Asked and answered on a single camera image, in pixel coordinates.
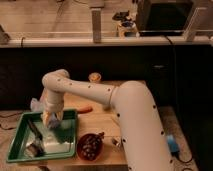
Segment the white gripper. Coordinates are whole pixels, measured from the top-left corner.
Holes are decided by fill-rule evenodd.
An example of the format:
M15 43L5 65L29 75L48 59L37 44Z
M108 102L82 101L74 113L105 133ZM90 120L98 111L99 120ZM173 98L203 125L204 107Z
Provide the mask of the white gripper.
M61 116L63 108L64 94L61 92L46 90L46 95L44 97L44 114L50 115L51 113L56 113L58 116Z

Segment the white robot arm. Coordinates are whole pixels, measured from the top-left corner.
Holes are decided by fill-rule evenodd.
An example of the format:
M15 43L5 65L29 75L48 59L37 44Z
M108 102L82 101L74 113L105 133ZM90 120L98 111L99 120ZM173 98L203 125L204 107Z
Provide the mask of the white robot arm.
M174 171L158 109L145 84L126 81L114 86L75 81L64 69L45 74L42 84L47 92L45 112L62 112L65 93L113 108L119 119L130 171Z

